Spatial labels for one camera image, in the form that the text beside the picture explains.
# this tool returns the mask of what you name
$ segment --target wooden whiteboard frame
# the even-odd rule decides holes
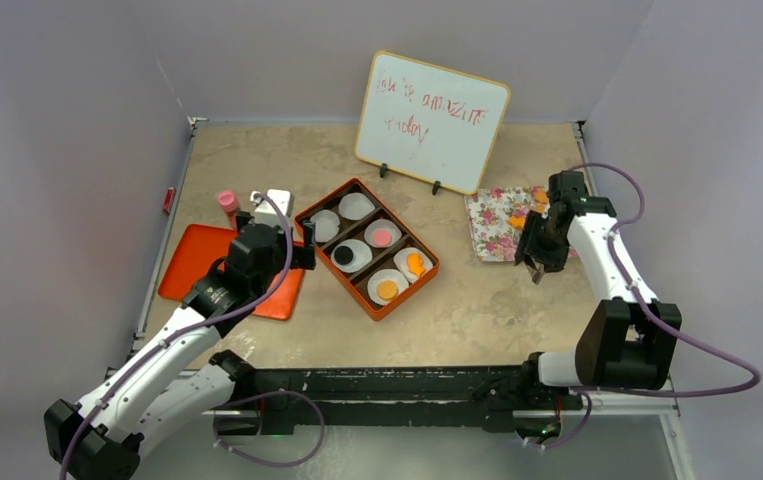
[[[478,188],[481,186],[481,180],[484,178],[484,171],[487,170],[487,163],[490,161],[490,157],[493,156],[493,148],[496,146],[496,137],[499,136],[499,130],[502,128],[502,125],[504,125],[505,112],[508,109],[508,104],[511,102],[511,89],[507,85],[502,83],[502,82],[497,82],[495,80],[489,80],[489,79],[486,79],[484,77],[479,77],[478,75],[472,75],[470,73],[461,72],[459,70],[455,70],[455,69],[448,68],[448,67],[443,67],[441,65],[435,65],[435,64],[429,63],[429,62],[423,62],[422,60],[417,60],[415,58],[406,57],[404,55],[399,55],[397,53],[389,52],[387,50],[378,50],[377,52],[375,52],[375,55],[372,56],[372,68],[369,69],[369,78],[366,80],[366,92],[363,94],[363,106],[360,109],[360,119],[358,120],[358,123],[357,123],[357,137],[355,138],[355,148],[354,148],[355,156],[359,160],[362,160],[362,161],[364,161],[366,163],[371,163],[372,165],[377,165],[378,167],[382,166],[382,162],[378,162],[378,161],[372,160],[370,158],[366,158],[366,157],[363,157],[361,155],[358,155],[358,153],[357,153],[357,146],[360,143],[360,133],[361,133],[361,130],[362,130],[361,126],[363,125],[363,115],[364,115],[364,113],[366,113],[366,101],[369,99],[369,90],[370,90],[370,88],[372,86],[372,77],[375,74],[375,63],[376,63],[376,60],[378,59],[378,57],[381,56],[381,55],[389,55],[391,57],[396,57],[396,58],[401,59],[401,60],[406,60],[406,61],[409,61],[409,62],[419,63],[419,64],[425,65],[427,67],[436,68],[438,70],[443,70],[443,71],[449,72],[449,73],[455,73],[455,74],[462,75],[464,77],[469,77],[469,78],[472,78],[474,80],[479,80],[479,81],[482,81],[482,82],[485,82],[485,83],[491,83],[493,85],[497,85],[499,87],[504,88],[505,91],[508,92],[508,97],[505,100],[505,106],[502,108],[502,115],[499,117],[499,119],[500,119],[499,120],[499,124],[496,126],[496,132],[493,133],[493,141],[490,143],[490,148],[487,150],[487,158],[484,159],[484,167],[481,169],[481,173],[478,175],[478,183],[475,185],[475,190],[473,190],[471,192],[464,192],[463,190],[458,190],[457,188],[452,188],[452,187],[449,187],[449,186],[446,186],[446,185],[443,185],[442,183],[440,183],[440,187],[441,188],[445,188],[447,190],[452,190],[452,191],[458,192],[458,193],[463,193],[465,195],[471,195],[471,194],[477,192]],[[413,177],[413,178],[416,178],[417,180],[422,180],[423,182],[430,183],[430,184],[433,184],[435,182],[435,180],[436,180],[436,179],[435,180],[427,179],[427,178],[421,177],[419,175],[415,175],[413,173],[406,172],[404,170],[400,170],[400,169],[397,169],[397,168],[391,168],[389,166],[387,167],[387,170],[392,171],[392,172],[398,172],[398,173],[401,173],[403,175],[407,175],[409,177]]]

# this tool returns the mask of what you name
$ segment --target metal frame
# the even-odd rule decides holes
[[[155,261],[154,268],[152,269],[151,279],[146,291],[145,299],[143,301],[143,307],[139,315],[137,330],[134,335],[134,343],[132,345],[131,355],[136,353],[142,345],[145,344],[145,331],[147,327],[148,313],[151,310],[152,300],[154,298],[155,290],[157,288],[158,276],[160,275],[160,269],[163,266],[164,256],[166,248],[169,242],[169,236],[172,232],[172,225],[175,220],[175,212],[177,203],[180,201],[181,193],[183,190],[184,181],[186,179],[187,170],[189,169],[190,157],[192,156],[193,148],[195,146],[195,134],[200,124],[208,122],[206,118],[190,118],[190,143],[187,150],[187,156],[184,161],[183,170],[178,179],[176,186],[175,200],[172,206],[171,213],[164,232],[163,239],[161,241],[159,250],[157,252],[157,259]],[[590,159],[587,154],[587,148],[584,143],[583,133],[584,122],[575,122],[572,124],[573,135],[575,137],[578,150],[581,155],[583,163],[589,163]],[[599,195],[599,190],[596,186],[595,179],[592,175],[587,176],[590,184],[590,189],[595,195]],[[111,376],[114,370],[108,370],[107,376]],[[172,385],[176,385],[180,382],[184,382],[189,377],[196,373],[195,370],[187,370],[182,372],[177,380]],[[662,390],[672,390],[672,384],[667,381],[667,384]],[[672,461],[673,469],[678,480],[695,480],[696,475],[693,467],[693,461],[691,459],[687,444],[684,439],[683,431],[681,430],[680,412],[678,408],[678,402],[675,399],[662,399],[654,397],[634,397],[628,395],[620,395],[606,392],[590,392],[591,399],[593,400],[593,411],[591,415],[596,416],[658,416],[661,422],[661,431],[666,438],[667,448],[669,450],[670,458]],[[579,416],[582,415],[583,410],[566,410],[563,415],[566,416]],[[203,412],[204,416],[227,416],[245,418],[254,415],[249,410],[208,410]],[[515,410],[513,412],[514,418],[542,418],[544,416],[552,416],[553,412],[545,410]]]

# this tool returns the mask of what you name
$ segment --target orange tray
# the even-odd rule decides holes
[[[349,193],[362,193],[366,195],[374,205],[375,209],[363,217],[360,220],[348,220],[337,214],[340,218],[340,231],[331,240],[316,245],[316,253],[319,256],[322,263],[328,267],[334,274],[340,284],[348,290],[349,294],[360,304],[361,308],[369,315],[369,318],[376,322],[383,319],[395,310],[405,300],[415,294],[431,279],[437,276],[437,272],[440,270],[440,259],[437,255],[425,245],[419,237],[416,236],[413,231],[397,217],[387,205],[385,205],[366,185],[359,179],[353,178],[348,182],[340,186],[340,188],[334,190],[328,194],[322,200],[319,200],[315,204],[308,207],[305,211],[295,216],[296,226],[299,231],[302,231],[301,222],[305,219],[310,219],[313,214],[320,210],[331,210],[336,213],[337,205],[340,200]],[[402,237],[396,241],[393,245],[385,248],[371,247],[373,258],[363,268],[355,273],[343,273],[336,265],[331,261],[331,255],[337,245],[346,239],[360,238],[364,229],[377,219],[387,219],[393,222],[399,230],[402,231]],[[370,276],[378,270],[386,268],[396,268],[393,257],[396,253],[404,248],[414,247],[425,254],[434,267],[428,270],[422,277],[419,277],[416,282],[410,285],[404,292],[397,296],[393,301],[387,305],[379,305],[372,301],[368,293],[368,280]]]
[[[234,230],[192,224],[184,230],[178,248],[166,267],[157,294],[167,300],[180,302],[193,284],[203,277],[210,265],[228,254],[228,246],[237,236]],[[296,297],[304,278],[304,270],[290,270],[284,283],[271,297],[254,309],[254,315],[274,320],[289,320],[293,315]]]

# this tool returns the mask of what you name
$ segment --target pink food item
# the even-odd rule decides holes
[[[237,195],[230,190],[225,190],[216,196],[216,200],[219,202],[219,206],[222,207],[222,211],[225,212],[231,228],[237,230],[237,214],[240,213],[240,200],[237,198]]]
[[[372,233],[372,242],[379,247],[386,247],[392,240],[393,236],[383,228],[379,228]]]

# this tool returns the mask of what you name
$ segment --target pink bottle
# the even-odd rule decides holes
[[[216,199],[219,201],[222,211],[225,212],[225,216],[228,217],[228,223],[231,224],[231,228],[236,230],[237,214],[240,213],[240,200],[237,199],[237,195],[230,190],[225,190],[217,195]]]

